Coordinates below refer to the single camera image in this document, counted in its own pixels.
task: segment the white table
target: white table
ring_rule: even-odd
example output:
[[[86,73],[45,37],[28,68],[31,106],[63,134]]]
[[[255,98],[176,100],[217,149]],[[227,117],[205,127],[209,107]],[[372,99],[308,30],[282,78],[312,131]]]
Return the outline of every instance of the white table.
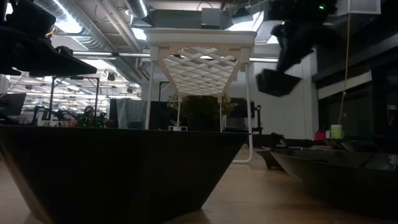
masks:
[[[146,129],[149,129],[150,99],[157,63],[178,94],[178,118],[182,98],[188,95],[214,96],[220,103],[220,131],[222,132],[221,99],[238,72],[246,72],[246,101],[251,117],[248,65],[256,32],[202,29],[147,29],[150,48],[149,92]],[[248,119],[249,158],[234,163],[248,163],[252,159],[252,125]]]

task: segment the dark trapezoidal planter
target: dark trapezoidal planter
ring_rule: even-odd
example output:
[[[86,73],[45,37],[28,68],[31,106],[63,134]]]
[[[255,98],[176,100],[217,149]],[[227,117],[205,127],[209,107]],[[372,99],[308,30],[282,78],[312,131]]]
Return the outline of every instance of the dark trapezoidal planter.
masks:
[[[162,223],[201,209],[245,134],[0,127],[0,152],[44,223]]]
[[[273,167],[278,168],[280,170],[283,170],[282,166],[276,161],[274,156],[271,155],[271,152],[268,150],[264,151],[256,151],[257,154],[259,154],[266,162],[267,168],[272,169]]]
[[[337,207],[397,218],[397,155],[272,149],[271,154],[305,189]]]

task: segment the wooden table surface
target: wooden table surface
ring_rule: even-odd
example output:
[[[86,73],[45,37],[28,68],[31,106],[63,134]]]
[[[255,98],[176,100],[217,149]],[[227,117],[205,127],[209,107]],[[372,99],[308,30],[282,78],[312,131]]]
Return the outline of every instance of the wooden table surface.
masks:
[[[237,159],[245,159],[247,150]],[[0,161],[0,223],[41,224],[31,217],[6,166]],[[264,223],[398,223],[338,210],[308,196],[293,177],[267,170],[254,154],[249,164],[232,164],[202,210],[168,224],[264,224]]]

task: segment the red object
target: red object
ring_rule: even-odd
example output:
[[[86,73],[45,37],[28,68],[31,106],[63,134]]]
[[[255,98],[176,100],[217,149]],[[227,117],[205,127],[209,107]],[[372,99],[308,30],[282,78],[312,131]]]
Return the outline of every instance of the red object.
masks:
[[[318,131],[315,133],[315,140],[325,140],[326,139],[326,131]]]

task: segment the green plant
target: green plant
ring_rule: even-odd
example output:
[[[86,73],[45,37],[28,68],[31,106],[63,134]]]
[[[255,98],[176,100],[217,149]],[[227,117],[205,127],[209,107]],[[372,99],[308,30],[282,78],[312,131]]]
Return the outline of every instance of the green plant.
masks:
[[[174,95],[167,105],[178,110],[178,95]],[[225,93],[221,102],[221,114],[230,114],[235,110],[236,103],[231,102],[228,93]],[[181,102],[180,116],[185,118],[217,119],[220,115],[220,104],[214,96],[184,96]]]

